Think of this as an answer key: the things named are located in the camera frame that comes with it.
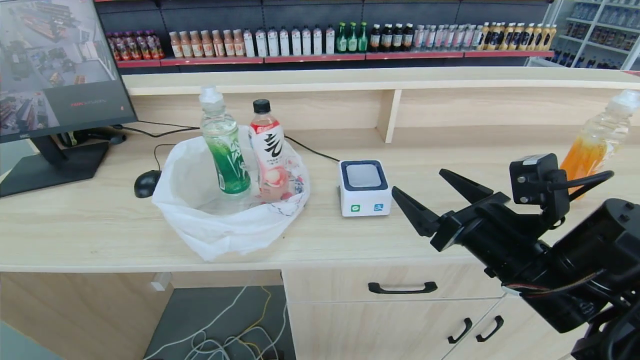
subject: surveillance camera feed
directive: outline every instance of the surveillance camera feed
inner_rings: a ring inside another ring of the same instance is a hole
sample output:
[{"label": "surveillance camera feed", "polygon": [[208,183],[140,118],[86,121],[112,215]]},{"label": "surveillance camera feed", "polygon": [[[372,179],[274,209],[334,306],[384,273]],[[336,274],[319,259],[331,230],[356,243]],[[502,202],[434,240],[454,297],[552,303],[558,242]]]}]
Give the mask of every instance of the surveillance camera feed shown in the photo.
[{"label": "surveillance camera feed", "polygon": [[0,142],[115,119],[134,112],[92,0],[0,1]]}]

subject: cabinet door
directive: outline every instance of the cabinet door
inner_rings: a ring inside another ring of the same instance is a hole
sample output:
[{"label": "cabinet door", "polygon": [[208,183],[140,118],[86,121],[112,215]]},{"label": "cabinet door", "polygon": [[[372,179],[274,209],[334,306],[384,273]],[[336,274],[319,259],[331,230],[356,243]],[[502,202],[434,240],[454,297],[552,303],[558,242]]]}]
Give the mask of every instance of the cabinet door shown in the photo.
[{"label": "cabinet door", "polygon": [[440,360],[496,300],[289,304],[297,360]]},{"label": "cabinet door", "polygon": [[2,320],[65,360],[140,360],[173,288],[154,274],[3,273]]},{"label": "cabinet door", "polygon": [[[504,325],[485,342],[495,328],[495,317]],[[556,360],[571,352],[575,342],[584,336],[587,325],[559,334],[524,300],[507,297],[501,300],[445,360]]]}]

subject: white plastic bag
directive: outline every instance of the white plastic bag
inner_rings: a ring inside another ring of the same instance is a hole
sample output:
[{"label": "white plastic bag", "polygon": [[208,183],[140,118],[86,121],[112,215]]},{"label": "white plastic bag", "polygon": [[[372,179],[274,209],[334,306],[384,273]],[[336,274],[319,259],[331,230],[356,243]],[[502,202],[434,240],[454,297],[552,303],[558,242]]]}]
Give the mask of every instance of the white plastic bag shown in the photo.
[{"label": "white plastic bag", "polygon": [[240,148],[251,175],[251,193],[224,194],[218,186],[213,156],[199,136],[178,143],[169,153],[152,202],[176,233],[205,261],[226,252],[247,254],[276,240],[302,212],[311,187],[302,158],[284,142],[289,193],[279,202],[259,197],[257,162],[249,143],[249,128],[239,127]]}]

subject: black drawer handle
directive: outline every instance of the black drawer handle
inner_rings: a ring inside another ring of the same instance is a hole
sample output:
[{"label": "black drawer handle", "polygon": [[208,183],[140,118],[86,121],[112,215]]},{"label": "black drawer handle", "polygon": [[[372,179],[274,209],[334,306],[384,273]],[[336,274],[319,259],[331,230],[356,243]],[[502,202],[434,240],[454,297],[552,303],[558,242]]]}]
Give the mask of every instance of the black drawer handle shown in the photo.
[{"label": "black drawer handle", "polygon": [[454,339],[453,336],[449,336],[447,338],[447,340],[449,340],[450,344],[457,343],[458,341],[460,341],[460,339],[462,339],[462,337],[464,335],[466,335],[469,332],[469,330],[471,330],[471,327],[473,327],[473,325],[474,325],[473,321],[471,321],[470,318],[466,318],[465,319],[465,330],[462,332],[462,334],[460,334],[460,336],[458,336],[456,339]]},{"label": "black drawer handle", "polygon": [[422,289],[422,290],[409,290],[409,291],[407,291],[407,290],[399,290],[399,291],[384,290],[382,287],[380,287],[380,283],[378,283],[378,282],[370,282],[369,283],[369,291],[371,291],[374,294],[428,294],[428,293],[433,293],[437,289],[438,289],[438,285],[436,285],[436,283],[433,282],[433,281],[425,282],[424,283],[424,289]]},{"label": "black drawer handle", "polygon": [[479,343],[484,343],[485,341],[489,340],[504,325],[504,319],[502,318],[502,316],[498,315],[495,317],[494,320],[495,320],[495,329],[491,332],[491,334],[487,335],[486,338],[484,338],[480,334],[476,335],[476,340]]}]

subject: green glass bottle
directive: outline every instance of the green glass bottle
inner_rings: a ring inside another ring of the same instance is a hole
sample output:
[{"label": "green glass bottle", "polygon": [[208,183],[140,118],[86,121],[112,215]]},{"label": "green glass bottle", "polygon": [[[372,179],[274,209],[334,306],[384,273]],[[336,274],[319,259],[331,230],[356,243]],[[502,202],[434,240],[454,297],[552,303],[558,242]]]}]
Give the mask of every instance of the green glass bottle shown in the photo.
[{"label": "green glass bottle", "polygon": [[360,37],[358,38],[358,52],[366,53],[368,43],[369,42],[367,41],[367,23],[363,21],[360,23]]},{"label": "green glass bottle", "polygon": [[342,54],[347,52],[347,35],[344,33],[344,22],[340,23],[338,28],[338,36],[335,38],[335,50],[337,53]]},{"label": "green glass bottle", "polygon": [[358,50],[358,35],[356,34],[356,23],[351,23],[351,35],[347,41],[347,50],[350,53],[355,53]]}]

